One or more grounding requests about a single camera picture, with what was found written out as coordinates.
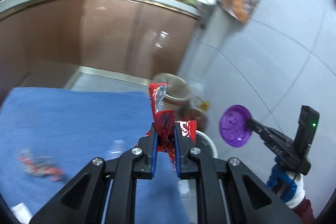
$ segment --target red sleeve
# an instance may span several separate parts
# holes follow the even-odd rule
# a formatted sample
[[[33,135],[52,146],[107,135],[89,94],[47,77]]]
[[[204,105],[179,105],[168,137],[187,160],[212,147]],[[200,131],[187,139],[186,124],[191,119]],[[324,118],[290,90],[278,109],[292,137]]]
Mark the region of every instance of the red sleeve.
[[[303,224],[312,224],[315,220],[313,210],[311,208],[310,200],[304,199],[296,208],[294,212],[302,220]]]

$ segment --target cabinet door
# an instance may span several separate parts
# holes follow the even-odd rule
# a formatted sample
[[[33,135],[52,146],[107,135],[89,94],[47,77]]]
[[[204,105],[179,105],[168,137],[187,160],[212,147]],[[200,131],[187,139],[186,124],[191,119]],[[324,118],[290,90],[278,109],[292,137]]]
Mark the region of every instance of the cabinet door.
[[[127,0],[84,0],[81,26],[82,65],[124,73],[139,3]]]
[[[28,73],[20,35],[20,14],[0,21],[0,105],[7,93]]]
[[[148,79],[160,72],[175,74],[195,24],[186,15],[143,5],[128,73]]]
[[[20,12],[21,35],[30,61],[80,64],[83,0],[54,0]]]

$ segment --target jar lid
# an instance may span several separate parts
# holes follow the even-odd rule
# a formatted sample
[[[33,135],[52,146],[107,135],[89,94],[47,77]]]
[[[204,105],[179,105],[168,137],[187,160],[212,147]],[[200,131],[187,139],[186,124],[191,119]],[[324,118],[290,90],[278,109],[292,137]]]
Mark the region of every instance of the jar lid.
[[[246,127],[246,120],[251,118],[248,109],[241,105],[233,105],[225,110],[219,125],[223,140],[232,147],[245,145],[252,134],[252,130]]]

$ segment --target metal screw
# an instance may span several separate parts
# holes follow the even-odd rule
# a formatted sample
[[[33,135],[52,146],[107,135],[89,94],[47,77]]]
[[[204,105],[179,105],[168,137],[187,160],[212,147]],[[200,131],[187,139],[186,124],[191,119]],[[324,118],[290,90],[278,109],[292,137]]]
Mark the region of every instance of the metal screw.
[[[102,158],[94,158],[92,160],[92,163],[93,163],[93,165],[99,166],[99,165],[101,165],[103,163],[103,159]]]
[[[201,153],[201,150],[198,147],[193,147],[192,149],[190,149],[190,153],[198,155],[199,153]]]
[[[140,155],[142,153],[142,149],[139,147],[135,147],[132,149],[132,154],[134,155]]]
[[[232,164],[233,166],[237,166],[237,165],[240,164],[240,160],[237,159],[237,158],[231,158],[231,159],[229,160],[229,163]]]

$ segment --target snack bag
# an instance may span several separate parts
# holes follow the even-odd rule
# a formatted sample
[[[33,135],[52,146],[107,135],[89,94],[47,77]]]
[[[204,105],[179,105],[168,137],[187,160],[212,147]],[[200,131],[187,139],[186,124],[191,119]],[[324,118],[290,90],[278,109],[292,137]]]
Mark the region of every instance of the snack bag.
[[[150,83],[149,92],[151,107],[154,119],[154,125],[159,135],[159,145],[157,151],[167,152],[172,162],[175,163],[174,152],[174,131],[175,131],[175,113],[173,110],[163,110],[163,99],[166,94],[167,83]],[[196,140],[196,121],[178,121],[182,135]]]
[[[29,150],[20,152],[19,161],[23,164],[23,169],[28,175],[36,177],[50,176],[50,180],[63,180],[64,171],[55,165],[50,156],[33,157]]]

